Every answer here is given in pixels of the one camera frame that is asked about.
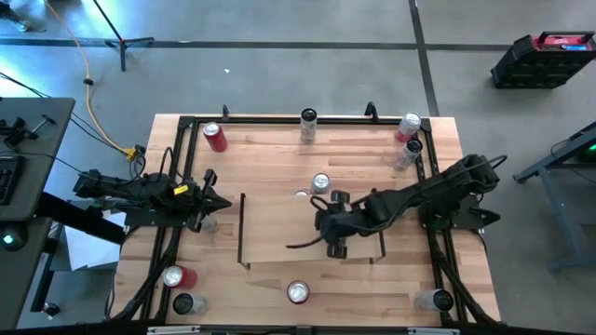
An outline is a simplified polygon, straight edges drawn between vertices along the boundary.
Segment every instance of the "keyboard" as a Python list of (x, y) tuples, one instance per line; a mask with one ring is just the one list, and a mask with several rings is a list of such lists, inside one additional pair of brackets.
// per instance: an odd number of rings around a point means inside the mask
[(25, 158), (20, 155), (0, 156), (0, 205), (8, 205), (17, 187)]

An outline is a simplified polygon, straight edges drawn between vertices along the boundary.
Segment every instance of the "gray floor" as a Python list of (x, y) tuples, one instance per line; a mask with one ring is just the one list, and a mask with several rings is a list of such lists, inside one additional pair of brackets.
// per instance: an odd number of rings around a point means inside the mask
[[(78, 36), (111, 38), (88, 1), (52, 0)], [(407, 0), (103, 0), (126, 37), (158, 40), (413, 43)], [(17, 33), (0, 21), (0, 37), (64, 38), (68, 35), (41, 2), (12, 0), (44, 33)], [(509, 44), (545, 30), (594, 29), (589, 0), (419, 0), (427, 43)], [(96, 81), (94, 108), (105, 129), (123, 145), (145, 144), (156, 113), (297, 113), (313, 107), (324, 114), (361, 114), (374, 101), (381, 114), (428, 115), (415, 50), (131, 49), (128, 71), (117, 53), (87, 48)], [(489, 70), (499, 52), (428, 52), (440, 115), (454, 116), (465, 153), (508, 154), (502, 182), (483, 206), (501, 213), (487, 229), (488, 258), (504, 321), (511, 325), (593, 333), (596, 331), (594, 268), (551, 274), (548, 261), (567, 250), (539, 180), (525, 185), (510, 176), (548, 154), (553, 143), (594, 121), (596, 65), (552, 91), (498, 91)], [(84, 107), (83, 62), (72, 47), (0, 46), (0, 71), (52, 96), (73, 97)], [(0, 82), (0, 94), (26, 96)], [(69, 127), (59, 157), (81, 169), (99, 168), (125, 177), (121, 157)], [(47, 189), (72, 198), (76, 175), (55, 165)], [(594, 193), (573, 174), (558, 183), (569, 197)], [(576, 199), (590, 205), (594, 196)], [(582, 207), (578, 221), (589, 222)], [(54, 279), (50, 298), (63, 313), (49, 322), (24, 313), (21, 327), (100, 320), (109, 274), (71, 273)], [(70, 290), (85, 299), (77, 301)]]

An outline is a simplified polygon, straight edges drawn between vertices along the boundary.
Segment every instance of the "white paper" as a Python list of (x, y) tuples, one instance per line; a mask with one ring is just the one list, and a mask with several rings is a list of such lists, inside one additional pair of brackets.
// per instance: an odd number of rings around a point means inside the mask
[[(104, 219), (124, 227), (124, 220), (127, 217), (126, 213), (109, 215), (109, 211), (106, 211), (103, 214)], [(79, 232), (70, 227), (65, 228), (69, 258), (73, 270), (83, 266), (93, 267), (120, 260), (119, 245)]]

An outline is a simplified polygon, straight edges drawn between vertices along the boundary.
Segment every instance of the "yellow cable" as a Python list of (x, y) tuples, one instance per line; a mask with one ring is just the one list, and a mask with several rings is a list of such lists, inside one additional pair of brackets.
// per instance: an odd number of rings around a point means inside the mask
[[(54, 14), (54, 16), (56, 17), (56, 19), (61, 23), (61, 25), (64, 27), (64, 29), (66, 29), (66, 31), (68, 32), (68, 34), (71, 36), (71, 38), (73, 39), (74, 43), (76, 44), (76, 47), (78, 47), (78, 50), (81, 52), (81, 56), (83, 56), (83, 61), (85, 62), (86, 78), (87, 79), (91, 79), (91, 74), (89, 72), (89, 64), (87, 62), (87, 56), (85, 55), (85, 51), (83, 51), (83, 48), (81, 47), (81, 44), (78, 42), (78, 39), (76, 38), (75, 34), (70, 30), (70, 28), (68, 28), (68, 25), (66, 24), (66, 22), (56, 12), (56, 10), (54, 10), (54, 8), (49, 4), (49, 2), (47, 0), (44, 0), (44, 1), (46, 3), (46, 6), (52, 12), (52, 14)], [(90, 88), (90, 85), (87, 85), (86, 84), (86, 86), (87, 86), (87, 110), (89, 111), (89, 115), (91, 115), (91, 119), (93, 120), (93, 123), (95, 124), (95, 127), (97, 127), (97, 129), (100, 131), (100, 133), (102, 134), (103, 138), (106, 141), (108, 141), (110, 144), (112, 144), (116, 149), (118, 149), (122, 153), (126, 154), (129, 159), (131, 159), (134, 156), (136, 149), (135, 148), (128, 148), (128, 149), (122, 148), (121, 146), (119, 146), (118, 144), (116, 144), (115, 142), (113, 142), (108, 137), (108, 135), (103, 131), (102, 126), (100, 126), (100, 123), (95, 118), (95, 114), (93, 113), (93, 109), (91, 108), (91, 88)]]

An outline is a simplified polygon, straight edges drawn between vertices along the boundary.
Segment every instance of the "black crate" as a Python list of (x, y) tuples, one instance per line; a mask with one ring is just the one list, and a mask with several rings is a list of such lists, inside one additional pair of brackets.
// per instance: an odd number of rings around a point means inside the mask
[(494, 85), (497, 88), (564, 85), (596, 57), (593, 35), (594, 32), (544, 32), (538, 37), (520, 38), (491, 70)]

